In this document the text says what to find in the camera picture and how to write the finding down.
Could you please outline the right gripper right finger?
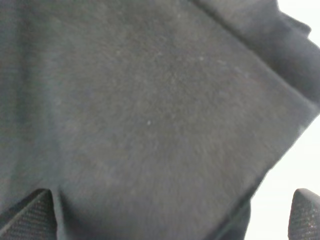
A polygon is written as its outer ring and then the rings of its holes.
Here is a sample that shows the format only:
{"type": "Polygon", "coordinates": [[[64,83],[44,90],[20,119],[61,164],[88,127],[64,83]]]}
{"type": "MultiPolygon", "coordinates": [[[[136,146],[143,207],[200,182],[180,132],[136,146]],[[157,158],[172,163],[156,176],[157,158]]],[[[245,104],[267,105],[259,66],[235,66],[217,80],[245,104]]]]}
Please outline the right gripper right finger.
{"type": "Polygon", "coordinates": [[[299,188],[293,194],[288,238],[290,240],[320,239],[320,196],[306,188],[299,188]]]}

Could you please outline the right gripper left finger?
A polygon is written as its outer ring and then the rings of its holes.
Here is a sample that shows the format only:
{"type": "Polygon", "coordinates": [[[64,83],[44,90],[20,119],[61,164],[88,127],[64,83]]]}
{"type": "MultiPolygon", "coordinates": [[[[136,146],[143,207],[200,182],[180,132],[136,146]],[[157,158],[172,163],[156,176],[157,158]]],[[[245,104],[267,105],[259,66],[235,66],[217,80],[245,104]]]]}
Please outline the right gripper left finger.
{"type": "Polygon", "coordinates": [[[37,189],[0,214],[2,240],[56,240],[52,192],[37,189]]]}

